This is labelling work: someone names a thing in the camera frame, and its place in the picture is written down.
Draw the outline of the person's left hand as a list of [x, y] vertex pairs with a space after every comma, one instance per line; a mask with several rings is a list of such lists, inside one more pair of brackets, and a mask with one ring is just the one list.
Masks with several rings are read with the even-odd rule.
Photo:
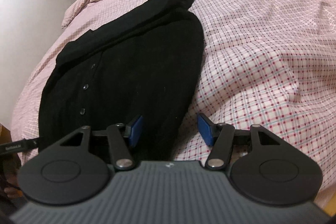
[[13, 173], [6, 174], [6, 181], [10, 184], [9, 186], [6, 186], [4, 188], [4, 192], [7, 195], [9, 199], [15, 199], [23, 196], [23, 193], [21, 190], [14, 188], [14, 186], [18, 187], [17, 182], [17, 175]]

